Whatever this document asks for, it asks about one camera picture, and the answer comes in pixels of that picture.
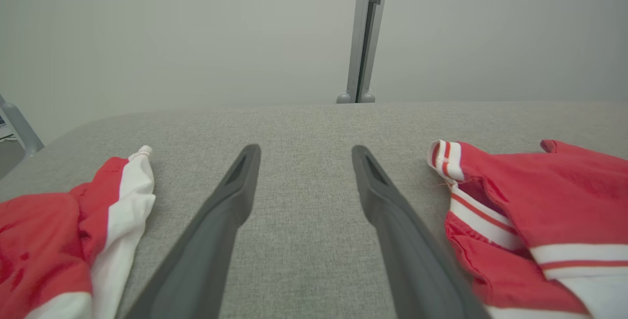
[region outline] clothing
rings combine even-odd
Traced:
[[[0,318],[113,319],[153,207],[144,146],[70,192],[0,204]]]
[[[432,144],[428,164],[451,188],[445,226],[458,260],[495,317],[510,308],[623,318],[628,161],[554,140],[541,147],[547,153],[491,155]]]

